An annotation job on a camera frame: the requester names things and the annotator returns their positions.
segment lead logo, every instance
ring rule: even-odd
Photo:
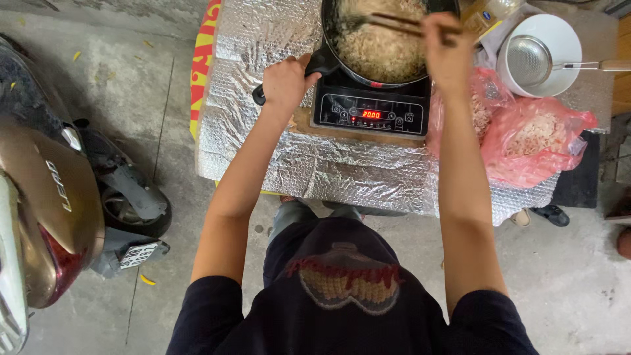
[[[55,164],[53,164],[49,160],[46,160],[46,165],[48,166],[48,169],[51,171],[52,179],[57,184],[57,192],[59,193],[59,196],[61,196],[61,198],[64,200],[64,203],[62,203],[61,205],[64,207],[66,211],[72,212],[73,209],[72,207],[70,207],[70,201],[68,200],[68,196],[66,194],[66,188],[61,183],[61,177],[59,176],[57,167],[55,166]]]

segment person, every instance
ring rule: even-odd
[[[449,325],[356,211],[318,219],[296,200],[275,217],[265,288],[243,317],[250,215],[290,116],[320,77],[304,77],[305,54],[265,69],[266,103],[208,208],[167,354],[536,354],[495,253],[490,189],[469,108],[473,41],[447,35],[456,46],[443,46],[439,26],[460,26],[451,15],[423,23],[428,72],[445,105],[439,203]]]

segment scooter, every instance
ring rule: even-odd
[[[0,36],[0,353],[28,337],[81,271],[106,278],[166,255],[168,199],[86,119],[72,121],[41,67]]]

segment rear light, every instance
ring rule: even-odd
[[[74,280],[81,273],[81,264],[88,253],[88,248],[85,248],[80,254],[70,254],[67,250],[61,246],[53,236],[48,233],[46,228],[39,225],[42,237],[46,242],[46,248],[50,253],[53,262],[55,263],[55,289],[48,300],[45,307],[57,302],[64,292],[73,284]]]

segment black pan handle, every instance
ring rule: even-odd
[[[311,60],[305,68],[305,76],[313,73],[320,73],[322,76],[330,75],[340,66],[338,59],[333,54],[328,45],[311,54]],[[257,105],[262,106],[265,103],[265,93],[263,92],[263,84],[257,86],[252,92],[252,98]]]

